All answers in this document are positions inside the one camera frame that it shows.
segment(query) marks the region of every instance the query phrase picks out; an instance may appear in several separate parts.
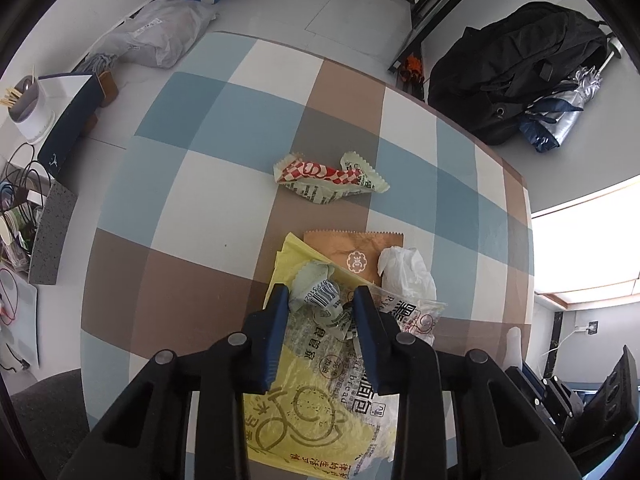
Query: white container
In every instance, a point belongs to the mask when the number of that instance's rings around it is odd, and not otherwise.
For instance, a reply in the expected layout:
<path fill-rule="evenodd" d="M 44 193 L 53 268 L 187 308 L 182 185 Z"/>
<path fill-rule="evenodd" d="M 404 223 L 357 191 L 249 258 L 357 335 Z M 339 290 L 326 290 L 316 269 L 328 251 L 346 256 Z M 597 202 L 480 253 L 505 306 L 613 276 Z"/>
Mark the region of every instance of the white container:
<path fill-rule="evenodd" d="M 24 78 L 16 88 L 21 88 L 25 80 L 31 81 L 31 77 Z M 56 114 L 47 105 L 47 96 L 38 79 L 27 88 L 18 102 L 9 108 L 9 117 L 30 144 L 36 144 L 51 131 Z"/>

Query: chopsticks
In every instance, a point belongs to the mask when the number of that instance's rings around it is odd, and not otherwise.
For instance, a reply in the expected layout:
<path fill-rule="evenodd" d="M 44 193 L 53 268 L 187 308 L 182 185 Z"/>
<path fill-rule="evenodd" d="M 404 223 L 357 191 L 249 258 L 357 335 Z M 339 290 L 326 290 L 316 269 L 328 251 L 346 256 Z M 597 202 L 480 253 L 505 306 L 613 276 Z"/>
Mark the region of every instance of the chopsticks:
<path fill-rule="evenodd" d="M 12 108 L 18 102 L 20 97 L 22 97 L 22 92 L 15 88 L 7 88 L 4 98 L 0 99 L 0 104 L 7 108 Z"/>

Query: white logo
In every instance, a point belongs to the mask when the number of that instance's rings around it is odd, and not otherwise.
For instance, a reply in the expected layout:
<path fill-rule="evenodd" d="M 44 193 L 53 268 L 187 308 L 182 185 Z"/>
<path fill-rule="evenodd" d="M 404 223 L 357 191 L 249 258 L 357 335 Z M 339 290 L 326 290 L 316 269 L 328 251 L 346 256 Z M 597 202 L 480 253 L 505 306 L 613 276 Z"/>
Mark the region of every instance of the white logo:
<path fill-rule="evenodd" d="M 356 274 L 367 268 L 367 257 L 360 251 L 353 251 L 347 256 L 347 268 Z"/>

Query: checkered tablecloth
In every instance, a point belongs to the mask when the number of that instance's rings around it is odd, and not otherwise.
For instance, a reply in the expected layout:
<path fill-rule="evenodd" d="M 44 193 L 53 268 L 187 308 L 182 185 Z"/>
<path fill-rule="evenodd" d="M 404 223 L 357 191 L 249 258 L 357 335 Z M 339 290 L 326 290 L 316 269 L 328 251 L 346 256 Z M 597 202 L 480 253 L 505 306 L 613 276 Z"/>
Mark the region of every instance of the checkered tablecloth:
<path fill-rule="evenodd" d="M 315 205 L 274 183 L 273 164 L 289 152 L 337 167 L 349 151 L 386 193 Z M 159 349 L 196 352 L 240 329 L 262 306 L 284 237 L 313 229 L 404 233 L 449 305 L 436 348 L 483 348 L 500 361 L 519 326 L 526 351 L 533 264 L 521 176 L 378 80 L 211 33 L 149 108 L 104 200 L 82 306 L 91 423 Z M 192 433 L 189 443 L 192 452 Z M 258 480 L 272 474 L 252 467 Z"/>

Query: red cable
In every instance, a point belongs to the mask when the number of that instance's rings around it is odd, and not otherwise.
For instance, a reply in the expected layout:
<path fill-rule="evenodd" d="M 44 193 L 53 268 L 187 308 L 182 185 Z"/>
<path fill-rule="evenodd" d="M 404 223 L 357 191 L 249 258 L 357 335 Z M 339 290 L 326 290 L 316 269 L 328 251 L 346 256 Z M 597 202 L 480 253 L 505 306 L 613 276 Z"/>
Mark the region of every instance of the red cable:
<path fill-rule="evenodd" d="M 15 321 L 15 315 L 18 312 L 18 283 L 15 281 L 15 278 L 12 272 L 5 267 L 0 267 L 0 277 L 2 275 L 3 270 L 9 273 L 9 276 L 11 276 L 11 279 L 14 280 L 14 286 L 15 286 L 15 308 L 14 308 L 14 306 L 11 304 L 11 301 L 9 300 L 9 295 L 6 293 L 6 290 L 4 289 L 4 283 L 0 278 L 0 286 L 2 287 L 2 292 L 4 292 L 5 304 L 7 304 L 11 309 L 11 314 L 8 314 L 5 308 L 0 308 L 0 321 L 2 321 L 2 324 L 4 324 L 5 326 L 9 326 L 11 325 L 12 322 Z"/>

